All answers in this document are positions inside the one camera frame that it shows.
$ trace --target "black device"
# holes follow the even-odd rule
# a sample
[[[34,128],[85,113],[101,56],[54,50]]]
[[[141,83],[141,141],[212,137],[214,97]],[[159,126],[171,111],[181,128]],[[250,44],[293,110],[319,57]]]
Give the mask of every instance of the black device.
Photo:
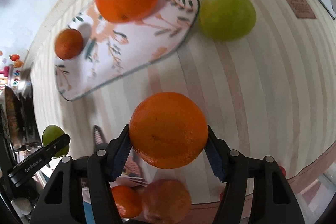
[[[224,140],[208,129],[207,157],[214,175],[226,182],[214,224],[240,222],[248,178],[255,179],[250,224],[304,224],[294,193],[271,156],[262,160],[245,157],[237,150],[230,150]],[[80,178],[87,177],[95,223],[122,224],[109,181],[121,175],[130,149],[126,125],[119,138],[90,158],[62,158],[36,204],[30,223],[86,224]]]
[[[10,219],[14,223],[22,223],[11,205],[11,200],[15,198],[38,199],[39,195],[35,190],[36,183],[32,177],[49,163],[58,151],[70,143],[70,137],[63,134],[17,164],[13,156],[11,139],[1,105],[0,128],[2,129],[0,130],[0,167],[2,172],[2,177],[0,177],[0,219],[5,217],[8,221],[4,222],[6,224],[12,223]]]

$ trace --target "green apple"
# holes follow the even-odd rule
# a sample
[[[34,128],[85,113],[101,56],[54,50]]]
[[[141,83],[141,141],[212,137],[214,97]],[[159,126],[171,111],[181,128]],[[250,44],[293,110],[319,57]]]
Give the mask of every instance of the green apple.
[[[228,41],[247,35],[257,15],[250,0],[203,0],[199,20],[208,36]]]
[[[55,125],[50,125],[45,128],[42,134],[42,144],[43,146],[47,146],[52,141],[56,140],[58,137],[62,136],[64,134],[64,131]],[[58,151],[54,158],[60,158],[64,157],[69,153],[69,145],[62,148],[60,151]]]

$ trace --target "screw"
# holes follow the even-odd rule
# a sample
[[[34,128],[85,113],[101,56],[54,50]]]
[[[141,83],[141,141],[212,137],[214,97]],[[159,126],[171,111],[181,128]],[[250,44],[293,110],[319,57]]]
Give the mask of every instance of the screw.
[[[265,159],[266,159],[266,161],[269,162],[269,163],[271,163],[271,162],[274,161],[273,157],[271,157],[271,156],[266,156]]]
[[[97,156],[101,157],[101,156],[104,156],[106,154],[106,151],[105,150],[98,150],[97,151]]]
[[[230,150],[230,155],[233,157],[237,157],[239,155],[239,152],[237,150]]]
[[[65,156],[65,157],[62,158],[62,162],[65,163],[65,164],[67,162],[69,162],[69,161],[70,161],[70,157],[69,156]]]

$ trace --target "oval plate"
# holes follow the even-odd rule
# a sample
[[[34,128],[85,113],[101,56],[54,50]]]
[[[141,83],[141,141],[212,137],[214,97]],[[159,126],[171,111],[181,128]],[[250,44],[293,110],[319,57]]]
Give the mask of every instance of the oval plate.
[[[73,59],[55,58],[58,91],[73,101],[167,57],[184,41],[199,7],[199,0],[158,0],[143,20],[113,24],[90,4],[68,24],[81,32],[83,51]]]

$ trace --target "wooden table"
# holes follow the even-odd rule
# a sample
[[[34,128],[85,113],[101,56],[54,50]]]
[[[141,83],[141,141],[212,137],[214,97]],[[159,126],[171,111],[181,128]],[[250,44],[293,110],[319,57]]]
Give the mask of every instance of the wooden table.
[[[143,99],[174,91],[202,109],[230,148],[260,159],[272,155],[286,169],[295,193],[334,161],[336,29],[318,0],[307,0],[316,20],[297,19],[286,0],[251,0],[257,23],[243,39],[213,41],[196,24],[167,59],[67,102],[56,90],[53,40],[91,1],[60,0],[46,19],[49,32],[37,35],[45,42],[31,73],[39,131],[49,124],[62,127],[72,138],[72,157],[92,153],[94,124],[107,139],[116,138]],[[194,205],[186,222],[211,222],[224,186],[204,152],[179,169],[141,166],[148,180],[177,178],[186,184],[193,203],[202,204]],[[249,181],[247,194],[252,191]]]

